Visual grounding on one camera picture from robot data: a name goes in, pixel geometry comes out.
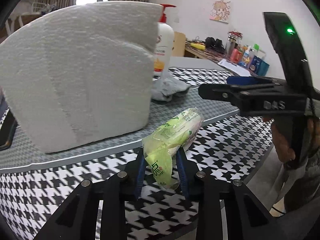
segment paper towel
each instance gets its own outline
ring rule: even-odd
[[[33,143],[57,152],[147,124],[161,12],[132,1],[71,6],[0,45],[0,84]]]

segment poster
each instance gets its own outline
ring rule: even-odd
[[[213,9],[210,12],[209,19],[228,23],[230,13],[231,13],[231,1],[228,1],[228,0],[215,1],[215,3],[212,6],[213,6]]]

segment lotion bottle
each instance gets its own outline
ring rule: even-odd
[[[173,40],[174,40],[174,31],[173,29],[166,24],[167,17],[164,13],[164,10],[167,7],[176,7],[171,4],[161,4],[163,6],[162,17],[158,23],[158,37],[156,43],[156,50],[154,53],[155,62],[154,62],[154,75],[161,76],[162,71],[168,70],[168,64],[172,54]]]

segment white wall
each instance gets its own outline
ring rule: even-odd
[[[244,34],[243,42],[257,43],[267,53],[270,64],[268,76],[284,78],[279,57],[274,52],[265,31],[262,12],[278,11],[289,15],[299,33],[306,51],[314,85],[320,89],[320,68],[318,51],[320,48],[320,27],[302,0],[231,0],[232,12],[229,24],[209,20],[213,3],[217,0],[150,0],[153,3],[169,3],[177,8],[168,8],[168,24],[175,31],[185,33],[187,38],[199,36],[219,38],[226,43],[227,32],[238,30]]]

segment green packaging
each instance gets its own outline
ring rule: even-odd
[[[202,121],[199,110],[189,108],[142,139],[145,160],[161,186],[175,189],[179,185],[179,181],[171,177],[176,152],[181,146],[185,151],[190,147]]]

